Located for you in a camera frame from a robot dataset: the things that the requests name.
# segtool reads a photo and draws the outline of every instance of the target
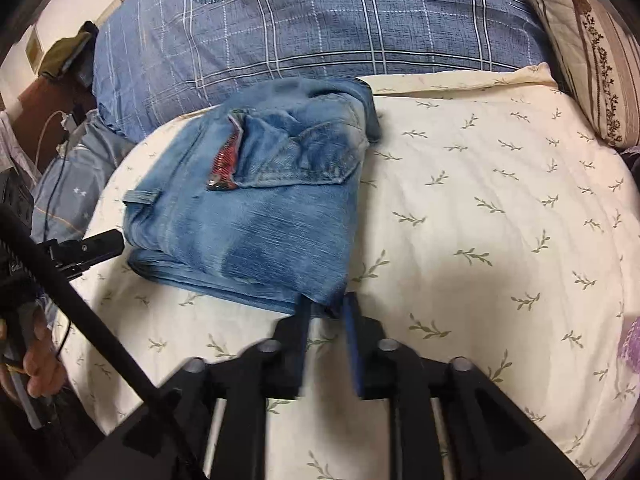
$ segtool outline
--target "purple fabric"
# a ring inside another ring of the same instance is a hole
[[[626,361],[634,373],[640,373],[640,317],[634,320],[626,334],[620,357]]]

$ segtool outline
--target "striped pillowcase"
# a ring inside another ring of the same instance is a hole
[[[610,146],[640,144],[640,48],[598,0],[529,0],[574,97]]]

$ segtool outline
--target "bolt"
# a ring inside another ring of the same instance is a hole
[[[281,346],[280,342],[275,339],[266,339],[258,345],[258,350],[266,354],[273,354],[280,350]]]
[[[456,357],[451,364],[453,364],[454,370],[459,372],[468,372],[474,367],[473,363],[466,357]]]
[[[381,339],[378,341],[378,348],[380,348],[383,352],[393,352],[394,350],[398,350],[400,348],[400,343],[395,339]]]
[[[204,361],[199,357],[194,357],[189,362],[187,362],[182,368],[185,371],[189,372],[190,374],[199,374],[201,371],[204,370],[205,364],[204,364]]]

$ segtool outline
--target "hand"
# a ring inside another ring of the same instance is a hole
[[[33,318],[36,339],[24,355],[22,365],[31,377],[27,391],[31,397],[51,396],[58,393],[66,381],[66,370],[53,348],[51,330],[47,328],[44,312],[38,309]]]

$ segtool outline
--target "jeans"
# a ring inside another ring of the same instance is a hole
[[[155,282],[286,314],[344,293],[360,171],[380,138],[354,78],[257,84],[188,123],[126,193],[129,265]]]

